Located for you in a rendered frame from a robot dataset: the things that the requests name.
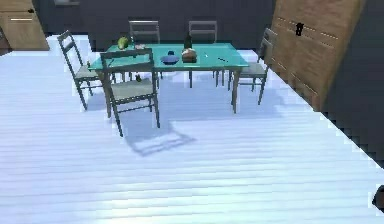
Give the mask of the dark round object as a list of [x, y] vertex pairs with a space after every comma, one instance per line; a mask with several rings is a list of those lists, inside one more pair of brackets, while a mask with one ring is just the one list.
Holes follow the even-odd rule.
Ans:
[[376, 190], [372, 204], [382, 213], [384, 213], [384, 185], [380, 185]]

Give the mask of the brown wooden door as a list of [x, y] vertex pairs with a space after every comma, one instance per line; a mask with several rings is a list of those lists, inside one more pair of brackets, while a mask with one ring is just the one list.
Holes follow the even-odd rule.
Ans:
[[[366, 0], [276, 0], [272, 70], [315, 111], [324, 105]], [[303, 23], [301, 36], [296, 24]]]

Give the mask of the blue bowl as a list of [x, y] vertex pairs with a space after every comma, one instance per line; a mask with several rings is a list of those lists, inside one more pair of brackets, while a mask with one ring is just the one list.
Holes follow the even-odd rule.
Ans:
[[179, 57], [174, 51], [169, 51], [165, 56], [161, 57], [161, 62], [164, 65], [174, 65], [179, 61]]

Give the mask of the light wooden cupboard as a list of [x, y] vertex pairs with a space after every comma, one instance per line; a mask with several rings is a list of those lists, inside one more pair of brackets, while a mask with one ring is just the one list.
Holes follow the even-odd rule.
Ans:
[[0, 27], [15, 51], [48, 51], [32, 0], [0, 0]]

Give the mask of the teal dining table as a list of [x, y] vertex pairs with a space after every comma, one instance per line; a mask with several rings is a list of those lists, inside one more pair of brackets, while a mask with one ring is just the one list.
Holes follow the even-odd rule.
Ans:
[[[182, 61], [182, 51], [184, 47], [181, 44], [149, 44], [145, 48], [151, 48], [153, 52], [154, 59], [154, 68], [157, 72], [157, 75], [160, 72], [175, 72], [175, 71], [188, 71], [189, 77], [192, 77], [193, 71], [221, 71], [221, 70], [231, 70], [235, 72], [240, 72], [243, 67], [247, 67], [248, 63], [241, 57], [237, 50], [228, 43], [217, 43], [218, 46], [213, 49], [213, 52], [208, 58], [198, 59], [195, 63], [184, 63]], [[120, 50], [117, 45], [111, 46], [106, 52], [115, 52], [115, 51], [126, 51], [126, 50], [137, 50], [135, 48], [126, 48]], [[174, 51], [175, 54], [179, 57], [179, 61], [174, 65], [164, 65], [161, 62], [161, 57], [165, 56], [169, 51]], [[224, 62], [218, 60], [218, 57], [228, 60]], [[95, 62], [93, 62], [90, 67], [90, 71], [95, 71], [98, 74], [98, 77], [102, 83], [104, 75], [102, 74], [102, 63], [101, 58], [99, 57]], [[106, 109], [108, 105], [108, 99], [105, 95]], [[107, 109], [107, 116], [111, 117], [111, 112]]]

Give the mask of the grey wooden chair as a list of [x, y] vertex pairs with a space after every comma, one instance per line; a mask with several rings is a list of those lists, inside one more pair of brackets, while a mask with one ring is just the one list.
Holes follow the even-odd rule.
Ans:
[[198, 59], [208, 58], [218, 46], [218, 22], [216, 20], [190, 20], [188, 34], [191, 46], [196, 48]]
[[160, 43], [159, 22], [155, 20], [130, 20], [130, 37], [134, 46]]
[[[120, 122], [120, 113], [148, 107], [155, 111], [156, 125], [160, 127], [158, 95], [156, 79], [158, 77], [154, 68], [153, 52], [151, 48], [104, 52], [100, 54], [102, 74], [104, 75], [103, 88], [108, 99], [107, 109], [114, 113], [120, 136], [123, 130]], [[120, 72], [150, 72], [151, 78], [140, 81], [129, 81], [112, 84], [109, 75]], [[118, 106], [147, 100], [148, 104], [119, 110]]]
[[[89, 70], [90, 63], [84, 63], [79, 51], [79, 48], [75, 42], [72, 33], [69, 30], [64, 31], [57, 37], [61, 52], [64, 56], [67, 67], [71, 73], [73, 82], [75, 84], [77, 93], [79, 95], [82, 106], [85, 110], [88, 109], [83, 91], [88, 90], [89, 94], [93, 96], [93, 90], [95, 88], [101, 88], [102, 85], [92, 85], [92, 82], [99, 81], [98, 74], [94, 71]], [[77, 61], [80, 67], [75, 69], [69, 58], [69, 53], [74, 50], [77, 56]]]
[[247, 85], [247, 82], [241, 82], [241, 78], [251, 79], [251, 91], [256, 86], [260, 87], [258, 104], [261, 104], [265, 84], [267, 81], [268, 71], [272, 64], [272, 53], [277, 34], [270, 28], [266, 28], [258, 51], [258, 59], [256, 62], [249, 62], [249, 66], [243, 68], [240, 72], [232, 71], [228, 83], [232, 83], [233, 93], [237, 92], [239, 85]]

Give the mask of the brown bread loaf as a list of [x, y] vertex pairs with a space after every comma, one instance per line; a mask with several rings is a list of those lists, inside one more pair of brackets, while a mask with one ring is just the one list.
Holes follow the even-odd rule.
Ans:
[[182, 61], [184, 63], [195, 63], [197, 61], [196, 51], [192, 48], [184, 49], [182, 51]]

